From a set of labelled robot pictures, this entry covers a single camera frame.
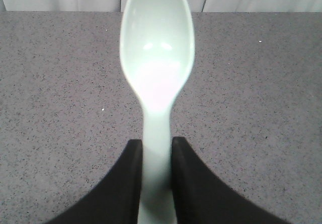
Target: gray countertop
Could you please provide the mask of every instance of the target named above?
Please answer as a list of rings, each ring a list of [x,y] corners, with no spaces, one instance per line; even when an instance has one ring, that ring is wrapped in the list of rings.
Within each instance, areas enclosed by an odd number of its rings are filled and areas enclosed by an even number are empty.
[[[42,223],[88,193],[142,111],[119,60],[121,13],[0,13],[0,223]],[[231,188],[322,223],[322,14],[195,13],[172,135]]]

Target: spoon handle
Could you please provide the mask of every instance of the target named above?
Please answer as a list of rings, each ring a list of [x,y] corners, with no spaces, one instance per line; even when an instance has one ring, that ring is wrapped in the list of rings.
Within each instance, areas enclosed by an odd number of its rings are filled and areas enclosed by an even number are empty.
[[[138,224],[173,224],[176,214],[171,177],[170,109],[143,108],[143,173]]]

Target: gray speckled surface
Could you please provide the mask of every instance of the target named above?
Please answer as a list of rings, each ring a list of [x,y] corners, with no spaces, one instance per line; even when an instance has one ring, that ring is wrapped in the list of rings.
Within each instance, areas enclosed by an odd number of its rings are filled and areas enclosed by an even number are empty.
[[[51,219],[141,138],[119,62],[121,16],[0,13],[0,223]],[[322,223],[322,14],[193,19],[195,65],[172,135],[254,203]]]

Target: spoon bowl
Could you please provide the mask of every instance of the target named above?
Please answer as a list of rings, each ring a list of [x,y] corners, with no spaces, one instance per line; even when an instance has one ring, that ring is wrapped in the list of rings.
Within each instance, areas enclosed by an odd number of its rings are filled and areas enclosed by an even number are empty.
[[[120,59],[143,109],[138,223],[175,223],[170,187],[170,111],[194,60],[187,0],[128,0],[121,24]]]
[[[128,0],[121,27],[125,76],[144,107],[165,109],[186,82],[194,33],[186,0]]]

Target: spoon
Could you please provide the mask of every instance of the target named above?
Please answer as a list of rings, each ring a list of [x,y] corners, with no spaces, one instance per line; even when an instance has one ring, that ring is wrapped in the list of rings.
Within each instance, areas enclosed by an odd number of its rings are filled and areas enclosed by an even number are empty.
[[[176,223],[170,185],[170,112],[194,61],[187,0],[127,0],[120,33],[122,70],[143,110],[138,223]]]

